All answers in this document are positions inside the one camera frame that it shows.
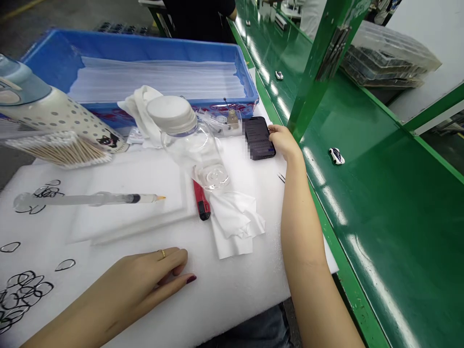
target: plastic water bottle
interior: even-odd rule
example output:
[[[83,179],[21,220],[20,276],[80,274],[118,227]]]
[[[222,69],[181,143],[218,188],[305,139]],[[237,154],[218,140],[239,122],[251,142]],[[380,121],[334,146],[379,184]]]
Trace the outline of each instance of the plastic water bottle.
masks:
[[[229,175],[216,141],[188,101],[181,97],[159,97],[147,111],[161,130],[161,143],[174,161],[204,189],[214,190],[229,183]]]

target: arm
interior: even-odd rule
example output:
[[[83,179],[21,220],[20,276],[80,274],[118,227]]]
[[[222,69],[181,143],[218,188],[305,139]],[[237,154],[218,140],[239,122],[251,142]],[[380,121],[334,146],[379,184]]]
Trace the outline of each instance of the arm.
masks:
[[[217,1],[217,11],[224,17],[230,18],[235,21],[237,18],[237,8],[235,7],[235,0],[215,0]]]
[[[290,131],[270,125],[270,140],[287,161],[282,253],[305,347],[364,347],[327,265],[305,160]]]
[[[180,275],[188,258],[185,249],[169,248],[164,255],[123,257],[22,348],[103,346],[196,279],[192,273]],[[176,278],[167,282],[170,274]]]

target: phone screen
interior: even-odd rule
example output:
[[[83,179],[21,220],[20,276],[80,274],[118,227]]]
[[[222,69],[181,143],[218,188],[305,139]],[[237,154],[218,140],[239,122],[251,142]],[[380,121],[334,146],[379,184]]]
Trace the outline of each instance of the phone screen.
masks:
[[[245,136],[252,160],[262,160],[276,155],[276,149],[269,141],[269,130],[264,117],[246,120]]]

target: stack of plastic sheets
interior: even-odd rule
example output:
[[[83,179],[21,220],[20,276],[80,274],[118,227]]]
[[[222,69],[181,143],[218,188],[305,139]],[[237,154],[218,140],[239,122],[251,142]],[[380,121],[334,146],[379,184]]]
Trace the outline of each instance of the stack of plastic sheets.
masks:
[[[80,103],[124,100],[142,85],[163,95],[187,100],[244,98],[245,91],[233,62],[147,60],[124,62],[82,57],[69,96]]]

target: blue plastic crate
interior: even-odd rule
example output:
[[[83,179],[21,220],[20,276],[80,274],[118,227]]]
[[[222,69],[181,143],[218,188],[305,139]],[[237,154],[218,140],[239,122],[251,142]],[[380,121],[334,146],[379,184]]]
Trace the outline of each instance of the blue plastic crate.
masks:
[[[172,59],[234,62],[246,97],[227,99],[227,102],[246,118],[253,116],[259,101],[242,51],[234,44],[53,29],[27,52],[22,62],[49,85],[68,93],[77,78],[77,71],[84,67],[82,56],[121,61]],[[224,100],[194,99],[189,102],[194,109],[227,109]],[[113,128],[135,125],[133,118],[119,109],[116,103],[83,106]]]

